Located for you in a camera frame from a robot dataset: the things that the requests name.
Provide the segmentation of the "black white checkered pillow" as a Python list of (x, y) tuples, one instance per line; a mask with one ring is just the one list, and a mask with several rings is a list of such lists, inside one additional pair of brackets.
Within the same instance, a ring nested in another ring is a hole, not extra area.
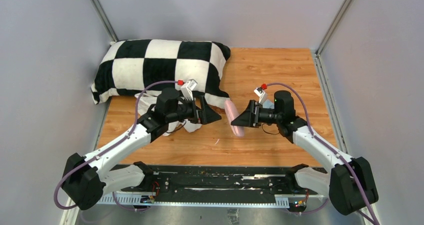
[(228, 46), (215, 41), (132, 39), (113, 42), (90, 87), (94, 104), (112, 96), (134, 96), (147, 86), (157, 96), (165, 88), (180, 90), (176, 81), (197, 82), (193, 96), (223, 109), (229, 94), (220, 88), (231, 56)]

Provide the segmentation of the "white crumpled cloth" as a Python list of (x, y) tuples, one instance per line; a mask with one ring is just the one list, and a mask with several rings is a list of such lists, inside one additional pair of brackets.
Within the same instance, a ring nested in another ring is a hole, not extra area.
[[(137, 111), (140, 116), (146, 113), (152, 104), (156, 103), (159, 94), (159, 91), (146, 91), (142, 94), (137, 105)], [(185, 129), (188, 133), (193, 133), (196, 130), (199, 130), (201, 127), (201, 124), (192, 123), (187, 119), (185, 119), (183, 122), (176, 121), (169, 124), (168, 130), (163, 134), (163, 136), (169, 136), (176, 132), (178, 129)]]

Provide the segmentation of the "aluminium frame post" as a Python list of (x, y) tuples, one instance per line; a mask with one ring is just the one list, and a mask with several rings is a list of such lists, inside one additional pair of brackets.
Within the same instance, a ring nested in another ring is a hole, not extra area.
[(332, 38), (333, 34), (337, 30), (340, 22), (342, 21), (345, 13), (348, 11), (352, 4), (353, 0), (343, 0), (340, 8), (338, 9), (334, 19), (332, 20), (329, 28), (327, 29), (323, 39), (321, 40), (318, 48), (315, 50), (316, 56), (320, 56), (323, 51), (326, 49), (328, 43), (330, 42), (330, 39)]
[(112, 42), (117, 42), (119, 40), (118, 36), (117, 36), (116, 32), (114, 31), (113, 26), (112, 26), (107, 14), (106, 14), (104, 8), (103, 8), (100, 0), (90, 0), (90, 2), (92, 4), (93, 8), (95, 9), (95, 11), (96, 11), (103, 27), (105, 28), (106, 33), (108, 34), (110, 40)]

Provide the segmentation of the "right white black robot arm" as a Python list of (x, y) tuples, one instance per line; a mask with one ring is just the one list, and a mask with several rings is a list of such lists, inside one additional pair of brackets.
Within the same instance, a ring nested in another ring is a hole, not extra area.
[(349, 215), (379, 200), (370, 163), (364, 157), (354, 158), (342, 152), (316, 134), (308, 122), (296, 114), (289, 91), (275, 92), (274, 107), (271, 108), (263, 107), (261, 100), (250, 100), (242, 113), (231, 101), (225, 102), (224, 109), (236, 136), (242, 137), (245, 127), (274, 124), (280, 135), (304, 149), (322, 165), (325, 172), (305, 164), (292, 167), (285, 180), (290, 193), (312, 190), (328, 198), (342, 215)]

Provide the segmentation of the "pink glasses case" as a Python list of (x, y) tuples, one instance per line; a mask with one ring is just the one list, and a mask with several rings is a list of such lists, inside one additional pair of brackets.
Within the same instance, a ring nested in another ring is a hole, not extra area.
[(233, 132), (233, 134), (236, 137), (244, 137), (245, 136), (245, 131), (244, 128), (241, 126), (235, 126), (232, 125), (232, 122), (240, 115), (235, 104), (230, 100), (227, 99), (224, 102), (224, 111), (228, 120), (228, 124), (230, 125), (230, 128)]

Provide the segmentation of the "right aluminium frame post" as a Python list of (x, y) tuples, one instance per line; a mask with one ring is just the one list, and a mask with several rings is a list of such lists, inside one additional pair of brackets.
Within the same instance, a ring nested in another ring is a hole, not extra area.
[(332, 20), (329, 28), (327, 29), (323, 39), (321, 40), (318, 48), (315, 50), (316, 56), (320, 56), (323, 51), (326, 49), (328, 43), (330, 42), (330, 39), (332, 38), (333, 34), (337, 30), (340, 22), (342, 21), (345, 13), (348, 11), (352, 4), (353, 0), (343, 0), (340, 8), (338, 9), (334, 19)]

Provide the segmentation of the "aluminium slotted rail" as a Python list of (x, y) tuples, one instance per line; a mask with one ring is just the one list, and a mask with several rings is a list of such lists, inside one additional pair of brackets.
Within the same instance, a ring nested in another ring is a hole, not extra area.
[(99, 205), (217, 207), (217, 208), (289, 208), (289, 199), (259, 190), (189, 190), (160, 193), (155, 199), (148, 192), (116, 192), (103, 196)]

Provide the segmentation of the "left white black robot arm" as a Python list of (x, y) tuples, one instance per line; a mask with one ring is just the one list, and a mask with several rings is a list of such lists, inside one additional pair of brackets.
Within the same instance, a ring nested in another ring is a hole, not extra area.
[(115, 165), (139, 148), (153, 143), (169, 130), (170, 123), (188, 121), (207, 125), (221, 120), (205, 96), (198, 99), (200, 106), (194, 99), (182, 98), (175, 88), (165, 88), (126, 132), (97, 150), (69, 156), (54, 193), (62, 189), (74, 206), (84, 211), (104, 195), (123, 188), (137, 187), (142, 192), (149, 191), (153, 178), (147, 174), (148, 168), (142, 162), (117, 170)]

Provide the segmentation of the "left aluminium frame post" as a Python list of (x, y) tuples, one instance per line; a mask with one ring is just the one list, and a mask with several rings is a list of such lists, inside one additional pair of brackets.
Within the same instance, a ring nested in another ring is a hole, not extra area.
[(113, 26), (112, 26), (107, 14), (106, 14), (104, 8), (103, 8), (100, 0), (90, 0), (90, 2), (92, 4), (93, 8), (95, 9), (95, 11), (96, 11), (103, 27), (105, 28), (106, 33), (108, 34), (110, 40), (112, 42), (117, 42), (119, 40), (118, 36), (117, 36), (116, 32), (114, 31)]

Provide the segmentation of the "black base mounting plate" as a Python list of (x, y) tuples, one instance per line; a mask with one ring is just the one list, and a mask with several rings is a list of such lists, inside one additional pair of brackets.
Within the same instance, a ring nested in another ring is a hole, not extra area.
[(305, 188), (292, 188), (286, 177), (290, 167), (259, 166), (187, 166), (150, 165), (153, 171), (141, 185), (129, 186), (124, 192), (160, 193), (179, 191), (261, 191), (302, 200), (316, 196)]

